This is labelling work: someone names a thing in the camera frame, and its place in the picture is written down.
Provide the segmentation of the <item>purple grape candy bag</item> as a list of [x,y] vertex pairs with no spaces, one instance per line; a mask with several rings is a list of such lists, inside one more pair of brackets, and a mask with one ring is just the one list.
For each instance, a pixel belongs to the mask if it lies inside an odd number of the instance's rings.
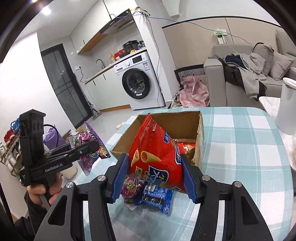
[[70,132],[68,141],[70,147],[79,153],[78,164],[86,176],[99,158],[111,157],[101,138],[86,121],[77,130]]

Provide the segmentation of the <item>red cone chips bag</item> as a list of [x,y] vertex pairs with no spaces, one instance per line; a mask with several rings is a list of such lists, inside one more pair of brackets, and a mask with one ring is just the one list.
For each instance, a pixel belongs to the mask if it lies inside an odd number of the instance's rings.
[[144,118],[128,157],[128,173],[139,174],[153,185],[186,192],[178,145],[150,114]]

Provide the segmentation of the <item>blue cookie pack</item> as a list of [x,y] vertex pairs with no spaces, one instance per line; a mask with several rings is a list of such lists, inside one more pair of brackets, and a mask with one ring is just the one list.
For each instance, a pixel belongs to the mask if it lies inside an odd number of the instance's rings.
[[148,205],[159,209],[163,214],[168,214],[170,211],[173,193],[173,190],[148,183],[145,188],[137,195],[133,204]]

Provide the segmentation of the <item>silver red noodle bag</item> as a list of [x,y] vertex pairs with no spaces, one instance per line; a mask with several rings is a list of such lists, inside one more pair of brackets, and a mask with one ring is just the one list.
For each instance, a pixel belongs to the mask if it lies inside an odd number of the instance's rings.
[[177,139],[175,139],[175,141],[180,149],[180,152],[184,153],[189,161],[192,161],[195,154],[196,144],[194,142],[187,142]]

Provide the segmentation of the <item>brown SF cardboard box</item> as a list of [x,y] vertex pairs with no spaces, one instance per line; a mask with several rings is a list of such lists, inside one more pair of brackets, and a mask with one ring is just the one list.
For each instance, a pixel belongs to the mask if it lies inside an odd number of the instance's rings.
[[[125,125],[127,128],[120,135],[111,148],[111,153],[117,159],[122,153],[128,153],[133,140],[144,121],[145,114],[132,116]],[[168,134],[178,141],[192,141],[195,143],[193,156],[190,158],[192,165],[202,168],[204,159],[204,125],[203,116],[200,111],[172,110],[167,113],[152,113],[151,117]]]

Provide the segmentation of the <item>teal checked tablecloth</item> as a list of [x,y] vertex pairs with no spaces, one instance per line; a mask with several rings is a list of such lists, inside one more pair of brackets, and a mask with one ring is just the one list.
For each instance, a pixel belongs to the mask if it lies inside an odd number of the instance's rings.
[[[204,124],[202,171],[218,182],[241,182],[259,208],[274,240],[290,231],[293,181],[287,151],[272,117],[258,108],[200,108]],[[170,212],[122,198],[109,205],[117,240],[190,240],[199,205],[176,192]]]

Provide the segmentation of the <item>black glass door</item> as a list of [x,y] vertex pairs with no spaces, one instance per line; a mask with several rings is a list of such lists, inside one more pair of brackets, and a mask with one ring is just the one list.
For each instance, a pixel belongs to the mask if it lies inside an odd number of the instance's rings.
[[41,52],[49,81],[67,117],[75,128],[92,116],[91,108],[73,73],[64,46],[55,45]]

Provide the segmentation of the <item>kitchen faucet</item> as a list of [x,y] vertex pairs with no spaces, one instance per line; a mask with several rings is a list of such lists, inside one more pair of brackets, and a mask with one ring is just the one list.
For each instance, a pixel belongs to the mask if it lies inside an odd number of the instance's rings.
[[101,66],[102,69],[104,69],[106,67],[106,65],[104,64],[102,59],[97,59],[96,64],[98,64],[98,63],[100,63],[100,66]]

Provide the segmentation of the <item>pink cloth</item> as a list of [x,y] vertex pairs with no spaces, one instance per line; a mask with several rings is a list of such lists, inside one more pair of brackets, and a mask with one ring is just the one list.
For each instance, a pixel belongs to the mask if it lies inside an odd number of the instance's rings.
[[209,104],[208,87],[197,76],[188,76],[181,82],[183,88],[179,100],[184,108],[207,107]]

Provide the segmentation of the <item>white washing machine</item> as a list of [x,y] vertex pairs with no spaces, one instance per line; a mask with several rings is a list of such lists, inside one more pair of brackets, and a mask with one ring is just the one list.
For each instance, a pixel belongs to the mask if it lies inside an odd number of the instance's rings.
[[163,108],[166,105],[146,50],[134,52],[113,68],[133,110]]

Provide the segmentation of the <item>black patterned chair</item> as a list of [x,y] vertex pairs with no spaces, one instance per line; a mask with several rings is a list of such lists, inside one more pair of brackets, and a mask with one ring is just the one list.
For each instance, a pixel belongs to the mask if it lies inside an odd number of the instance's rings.
[[183,85],[181,82],[188,76],[203,76],[206,75],[204,65],[191,65],[187,67],[178,68],[174,71],[177,81],[182,87]]

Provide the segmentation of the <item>white cylindrical appliance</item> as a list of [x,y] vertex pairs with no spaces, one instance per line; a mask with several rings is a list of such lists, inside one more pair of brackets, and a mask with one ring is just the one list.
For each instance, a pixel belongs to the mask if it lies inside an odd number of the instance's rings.
[[275,119],[278,128],[287,135],[294,135],[296,129],[296,90],[295,80],[284,77],[280,105]]

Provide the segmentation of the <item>grey clothes pile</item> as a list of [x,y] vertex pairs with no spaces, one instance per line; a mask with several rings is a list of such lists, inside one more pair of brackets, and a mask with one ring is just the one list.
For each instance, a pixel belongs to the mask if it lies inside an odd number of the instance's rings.
[[224,59],[218,59],[223,66],[226,82],[240,87],[250,99],[259,101],[266,95],[266,80],[264,67],[266,60],[256,53],[227,55]]

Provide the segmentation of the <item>range hood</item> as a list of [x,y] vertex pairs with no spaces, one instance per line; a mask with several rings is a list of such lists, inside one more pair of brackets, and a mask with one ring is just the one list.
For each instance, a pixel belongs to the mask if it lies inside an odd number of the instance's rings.
[[133,16],[130,10],[127,9],[114,19],[110,20],[99,32],[101,35],[117,33],[131,21],[133,21]]

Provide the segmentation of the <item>grey cushion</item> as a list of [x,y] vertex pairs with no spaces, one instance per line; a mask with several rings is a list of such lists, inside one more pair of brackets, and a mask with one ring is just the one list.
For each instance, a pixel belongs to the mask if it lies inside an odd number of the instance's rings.
[[275,81],[281,80],[293,65],[294,59],[278,52],[273,54],[273,63],[269,72],[269,76]]

